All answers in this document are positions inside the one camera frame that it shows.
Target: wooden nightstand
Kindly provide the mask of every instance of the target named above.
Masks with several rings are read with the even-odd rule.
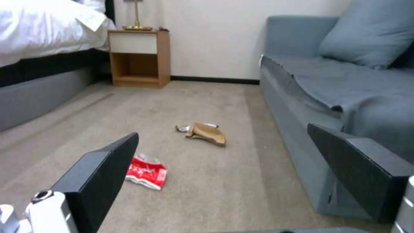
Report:
[[[170,82],[170,35],[158,31],[108,31],[112,83],[162,88]]]

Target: white drawer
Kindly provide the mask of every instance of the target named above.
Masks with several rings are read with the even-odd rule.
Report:
[[[109,33],[112,53],[157,54],[156,34]]]

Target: beige carpet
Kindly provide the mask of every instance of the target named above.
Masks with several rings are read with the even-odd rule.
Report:
[[[176,133],[220,125],[226,148]],[[316,214],[255,85],[171,82],[162,90],[98,83],[55,111],[0,134],[0,203],[22,212],[85,152],[132,131],[168,167],[161,192],[125,182],[100,232],[220,232],[379,226]]]

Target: gold lamp base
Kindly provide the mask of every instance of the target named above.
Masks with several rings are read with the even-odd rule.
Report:
[[[140,26],[139,21],[135,21],[135,26],[122,26],[122,29],[129,31],[152,31],[152,27]]]

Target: open shelf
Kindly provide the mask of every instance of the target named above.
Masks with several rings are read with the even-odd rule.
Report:
[[[160,87],[156,54],[112,53],[115,86]]]

